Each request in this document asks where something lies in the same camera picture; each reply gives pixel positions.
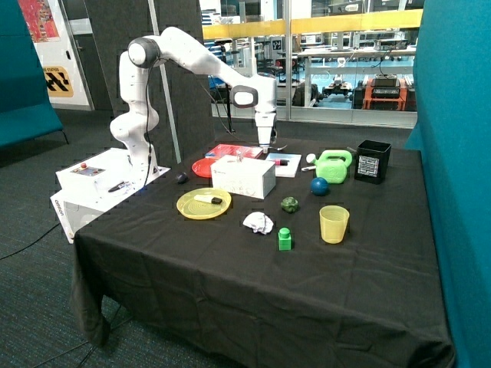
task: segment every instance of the white box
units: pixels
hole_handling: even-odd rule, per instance
[[[128,151],[111,148],[56,172],[61,191],[51,197],[51,203],[69,243],[73,244],[79,229],[140,190],[143,183],[128,182],[127,186],[109,192],[117,184],[127,182],[130,170]],[[160,166],[155,172],[150,170],[147,183],[169,170]]]
[[[225,155],[211,165],[213,188],[264,199],[276,185],[275,163]]]

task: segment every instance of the red book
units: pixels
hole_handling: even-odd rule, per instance
[[[224,157],[225,155],[237,156],[237,151],[240,151],[242,157],[248,157],[255,159],[261,156],[261,147],[247,147],[247,146],[234,146],[232,144],[219,144],[214,149],[209,151],[205,157],[216,157],[217,159]]]

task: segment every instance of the blue ball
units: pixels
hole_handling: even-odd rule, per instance
[[[315,178],[310,184],[310,190],[315,196],[325,196],[328,192],[329,183],[324,178]]]

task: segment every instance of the orange machine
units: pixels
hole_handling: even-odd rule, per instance
[[[363,109],[405,111],[406,81],[393,74],[379,74],[370,78],[365,87]]]

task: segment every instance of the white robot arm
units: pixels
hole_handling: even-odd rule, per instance
[[[157,112],[147,103],[149,70],[168,60],[175,61],[194,74],[214,75],[231,86],[230,97],[234,106],[255,108],[259,145],[265,153],[268,151],[275,137],[276,79],[261,75],[244,77],[192,36],[178,28],[169,27],[160,36],[133,40],[128,51],[120,58],[120,93],[121,98],[129,104],[130,111],[113,120],[110,130],[130,152],[134,179],[145,179],[149,169],[150,144],[144,134],[159,121]],[[153,154],[150,175],[155,168],[157,162]]]

